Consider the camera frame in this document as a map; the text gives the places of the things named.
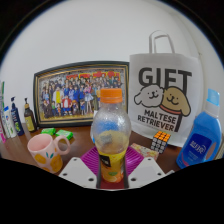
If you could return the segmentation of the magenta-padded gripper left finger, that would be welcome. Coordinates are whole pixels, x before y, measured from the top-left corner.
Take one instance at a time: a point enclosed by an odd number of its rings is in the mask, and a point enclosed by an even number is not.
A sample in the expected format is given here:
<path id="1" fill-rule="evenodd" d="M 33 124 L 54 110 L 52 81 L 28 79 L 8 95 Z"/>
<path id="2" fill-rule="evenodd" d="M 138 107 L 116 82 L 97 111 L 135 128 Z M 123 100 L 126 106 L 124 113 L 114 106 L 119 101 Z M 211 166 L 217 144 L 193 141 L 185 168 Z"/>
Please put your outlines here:
<path id="1" fill-rule="evenodd" d="M 90 149 L 80 158 L 72 157 L 59 176 L 78 186 L 100 188 L 100 161 L 96 148 Z"/>

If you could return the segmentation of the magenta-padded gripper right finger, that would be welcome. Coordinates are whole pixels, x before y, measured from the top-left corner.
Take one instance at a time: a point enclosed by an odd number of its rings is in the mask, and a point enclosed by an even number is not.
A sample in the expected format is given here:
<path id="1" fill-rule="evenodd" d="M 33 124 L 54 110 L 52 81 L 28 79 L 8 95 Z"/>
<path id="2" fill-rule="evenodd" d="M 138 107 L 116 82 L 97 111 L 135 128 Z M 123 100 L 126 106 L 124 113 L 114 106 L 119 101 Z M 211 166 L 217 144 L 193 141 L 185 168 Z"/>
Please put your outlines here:
<path id="1" fill-rule="evenodd" d="M 140 188 L 165 176 L 166 174 L 152 157 L 143 157 L 131 147 L 127 149 L 124 177 L 126 189 Z"/>

